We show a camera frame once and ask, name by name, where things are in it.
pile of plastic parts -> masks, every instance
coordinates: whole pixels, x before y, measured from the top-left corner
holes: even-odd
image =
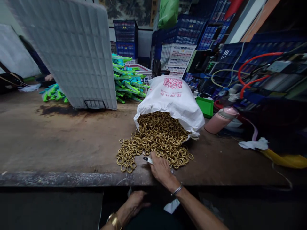
[[[146,96],[147,88],[149,88],[142,82],[142,78],[145,76],[138,74],[139,67],[125,66],[125,63],[131,60],[132,58],[112,54],[116,99],[123,104],[126,98],[141,102],[142,98]]]
[[[49,100],[56,100],[56,101],[63,100],[64,103],[68,102],[67,97],[62,92],[58,84],[51,85],[48,88],[46,88],[44,91],[39,93],[42,94],[42,99],[44,102],[47,102]]]

green bag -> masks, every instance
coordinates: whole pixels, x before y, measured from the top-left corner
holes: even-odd
[[[158,28],[168,29],[176,25],[179,0],[161,0]]]

pink thermos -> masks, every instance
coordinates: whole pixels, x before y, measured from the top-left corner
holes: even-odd
[[[224,107],[205,124],[205,130],[207,130],[209,133],[216,134],[237,116],[238,111],[236,109],[233,107]]]

green box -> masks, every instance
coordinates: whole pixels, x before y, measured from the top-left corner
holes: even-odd
[[[213,116],[213,100],[208,100],[206,98],[197,97],[196,103],[198,104],[199,108],[201,109],[204,117],[211,118]]]

wooden workbench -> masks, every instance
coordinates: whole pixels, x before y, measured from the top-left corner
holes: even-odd
[[[138,103],[101,113],[43,102],[38,92],[0,95],[0,185],[106,186],[155,183],[142,156],[133,173],[122,173],[115,155],[121,138],[135,131]],[[204,129],[190,152],[195,160],[175,171],[185,185],[286,185],[261,153]],[[277,167],[295,184],[306,170]]]

